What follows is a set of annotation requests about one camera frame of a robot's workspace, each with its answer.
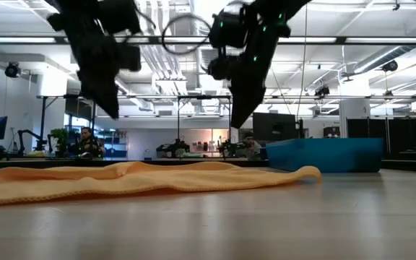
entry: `ceiling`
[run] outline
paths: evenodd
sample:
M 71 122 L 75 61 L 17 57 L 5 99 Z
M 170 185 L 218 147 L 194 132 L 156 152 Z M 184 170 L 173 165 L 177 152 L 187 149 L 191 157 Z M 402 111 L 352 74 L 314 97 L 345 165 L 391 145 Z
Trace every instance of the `ceiling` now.
M 228 3 L 226 0 L 170 0 L 163 1 L 136 1 L 140 6 L 147 4 L 146 13 L 152 16 L 156 9 L 156 17 L 163 28 L 164 16 L 169 17 L 195 12 L 212 22 L 211 14 L 219 12 Z M 416 31 L 416 2 L 414 0 L 399 0 L 401 8 L 393 11 L 395 1 L 391 0 L 314 0 L 307 7 L 302 8 L 288 23 L 292 28 L 292 36 L 376 36 L 376 37 L 402 37 L 415 36 Z M 0 0 L 0 35 L 10 36 L 51 36 L 61 35 L 54 32 L 45 18 L 54 10 L 44 1 L 33 0 Z M 197 26 L 192 21 L 182 20 L 170 27 L 172 35 L 199 35 Z M 189 46 L 178 45 L 177 50 Z M 299 95 L 313 91 L 320 85 L 328 85 L 332 95 L 338 94 L 339 81 L 336 70 L 348 71 L 351 66 L 366 60 L 376 52 L 387 48 L 375 45 L 279 45 L 275 51 L 272 67 L 266 78 L 267 95 L 279 95 L 280 89 L 286 95 Z M 153 47 L 149 50 L 157 53 Z M 63 68 L 71 71 L 77 69 L 71 51 L 67 45 L 0 45 L 0 56 L 8 53 L 42 54 L 59 63 Z M 203 64 L 216 54 L 209 46 L 204 46 L 199 52 L 184 56 L 168 56 L 177 63 L 183 76 L 184 88 L 179 91 L 190 92 L 194 90 L 216 90 L 218 94 L 228 93 L 227 83 L 215 82 L 209 76 L 203 75 L 197 64 Z M 137 95 L 168 94 L 163 88 L 155 86 L 156 73 L 142 57 L 142 70 L 140 72 L 122 71 L 119 79 L 126 85 L 129 92 Z M 370 82 L 372 94 L 381 95 L 386 88 L 394 88 L 402 84 L 416 81 L 416 48 L 399 58 L 396 58 L 399 68 L 396 72 L 385 74 L 382 71 L 371 70 L 363 75 Z M 414 95 L 416 85 L 406 88 L 396 95 Z M 401 107 L 407 101 L 397 103 Z

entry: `gray table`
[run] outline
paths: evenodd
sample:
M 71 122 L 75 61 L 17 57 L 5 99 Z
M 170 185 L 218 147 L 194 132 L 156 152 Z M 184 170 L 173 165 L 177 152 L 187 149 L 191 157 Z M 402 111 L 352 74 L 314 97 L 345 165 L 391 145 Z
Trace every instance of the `gray table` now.
M 416 173 L 0 207 L 0 259 L 416 260 Z

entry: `blue bin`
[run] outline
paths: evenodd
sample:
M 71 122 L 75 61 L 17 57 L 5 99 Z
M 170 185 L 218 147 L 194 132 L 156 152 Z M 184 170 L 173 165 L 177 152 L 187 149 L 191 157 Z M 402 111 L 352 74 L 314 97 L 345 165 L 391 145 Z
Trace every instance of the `blue bin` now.
M 269 167 L 295 171 L 315 166 L 322 173 L 376 173 L 381 167 L 383 139 L 292 139 L 266 146 Z

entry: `workbench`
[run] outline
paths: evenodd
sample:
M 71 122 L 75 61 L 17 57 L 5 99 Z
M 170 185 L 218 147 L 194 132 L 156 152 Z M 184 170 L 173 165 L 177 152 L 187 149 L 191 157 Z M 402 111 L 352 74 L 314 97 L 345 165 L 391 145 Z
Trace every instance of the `workbench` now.
M 0 207 L 0 259 L 416 260 L 416 173 L 323 177 Z

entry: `orange cloth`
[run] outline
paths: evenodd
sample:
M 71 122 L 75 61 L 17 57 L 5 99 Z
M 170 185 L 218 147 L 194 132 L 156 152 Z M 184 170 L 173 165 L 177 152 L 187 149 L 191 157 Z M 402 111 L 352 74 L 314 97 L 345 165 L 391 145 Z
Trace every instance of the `orange cloth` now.
M 315 167 L 294 173 L 271 173 L 223 162 L 159 166 L 120 162 L 104 168 L 60 167 L 0 169 L 0 204 L 41 202 L 87 195 L 129 195 L 158 189 L 229 191 L 290 183 L 301 178 L 321 180 Z

